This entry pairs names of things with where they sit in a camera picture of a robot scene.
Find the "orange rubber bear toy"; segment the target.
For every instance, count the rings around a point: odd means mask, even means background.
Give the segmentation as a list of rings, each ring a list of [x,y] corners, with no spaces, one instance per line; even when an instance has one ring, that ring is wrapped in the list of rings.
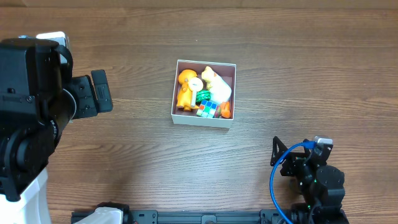
[[[189,80],[197,77],[197,73],[194,70],[186,69],[183,70],[178,76],[178,82],[181,84],[181,88],[177,95],[177,108],[183,109],[184,111],[191,111],[192,109],[199,109],[199,106],[192,102],[192,91],[189,89]]]

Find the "colourful puzzle cube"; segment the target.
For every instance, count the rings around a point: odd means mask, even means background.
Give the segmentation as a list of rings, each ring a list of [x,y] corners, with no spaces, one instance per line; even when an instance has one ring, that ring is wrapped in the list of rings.
[[[197,110],[197,116],[202,118],[219,118],[221,116],[220,105],[212,101],[202,100]]]

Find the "white plush duck toy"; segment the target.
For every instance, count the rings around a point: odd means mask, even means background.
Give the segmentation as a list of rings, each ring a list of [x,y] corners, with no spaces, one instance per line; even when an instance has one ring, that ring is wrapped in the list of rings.
[[[221,116],[231,118],[230,97],[231,87],[211,67],[206,66],[201,73],[201,78],[206,82],[206,89],[210,92],[211,101],[221,107]]]

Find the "yellow wooden rattle drum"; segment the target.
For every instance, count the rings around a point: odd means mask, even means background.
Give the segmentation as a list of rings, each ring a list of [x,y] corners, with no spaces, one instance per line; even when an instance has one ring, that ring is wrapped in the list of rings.
[[[200,78],[193,77],[189,79],[188,87],[192,91],[192,99],[190,106],[194,108],[196,106],[197,92],[203,89],[203,82]]]

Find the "green plastic wheel toy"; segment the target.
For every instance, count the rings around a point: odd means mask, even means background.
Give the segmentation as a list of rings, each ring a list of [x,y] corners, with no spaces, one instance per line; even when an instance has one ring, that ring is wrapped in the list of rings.
[[[211,93],[208,90],[201,90],[197,92],[196,104],[201,103],[203,100],[211,100]]]

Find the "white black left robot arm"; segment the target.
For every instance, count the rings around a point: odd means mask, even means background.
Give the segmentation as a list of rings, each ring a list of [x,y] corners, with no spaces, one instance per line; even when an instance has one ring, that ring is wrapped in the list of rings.
[[[112,111],[104,70],[73,75],[62,31],[1,41],[1,222],[50,223],[47,165],[75,119]]]

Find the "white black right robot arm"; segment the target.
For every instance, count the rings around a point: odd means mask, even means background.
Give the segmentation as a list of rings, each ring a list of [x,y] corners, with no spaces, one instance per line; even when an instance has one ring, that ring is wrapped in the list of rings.
[[[272,223],[349,223],[342,210],[345,174],[327,164],[332,149],[333,140],[328,137],[315,136],[311,141],[304,139],[291,147],[287,147],[277,136],[273,138],[269,190],[277,217]],[[286,211],[281,209],[274,193],[278,166],[282,166],[282,176],[296,180],[297,190],[304,198],[303,203],[295,203]]]

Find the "white cardboard box pink inside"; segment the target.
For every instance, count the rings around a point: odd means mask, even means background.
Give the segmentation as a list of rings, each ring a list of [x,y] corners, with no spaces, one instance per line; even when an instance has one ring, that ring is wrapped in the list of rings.
[[[201,78],[201,73],[205,67],[211,67],[222,79],[231,87],[232,94],[229,100],[231,108],[231,118],[202,118],[197,116],[197,110],[184,111],[177,108],[177,95],[181,88],[178,82],[179,74],[186,69],[194,70],[197,73],[197,78],[203,82],[203,89],[206,89],[206,82]],[[234,106],[235,106],[235,92],[236,92],[236,65],[232,63],[218,63],[218,62],[201,62],[193,60],[178,60],[175,72],[174,92],[172,99],[171,116],[175,124],[188,124],[195,126],[209,126],[217,128],[230,128],[234,120]]]

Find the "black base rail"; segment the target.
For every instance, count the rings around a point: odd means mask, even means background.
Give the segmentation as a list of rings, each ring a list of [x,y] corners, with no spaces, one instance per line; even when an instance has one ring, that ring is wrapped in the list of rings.
[[[73,212],[72,223],[137,223],[137,224],[281,224],[284,219],[277,210],[258,212],[158,212],[130,210],[121,216],[107,214],[104,207],[95,212]]]

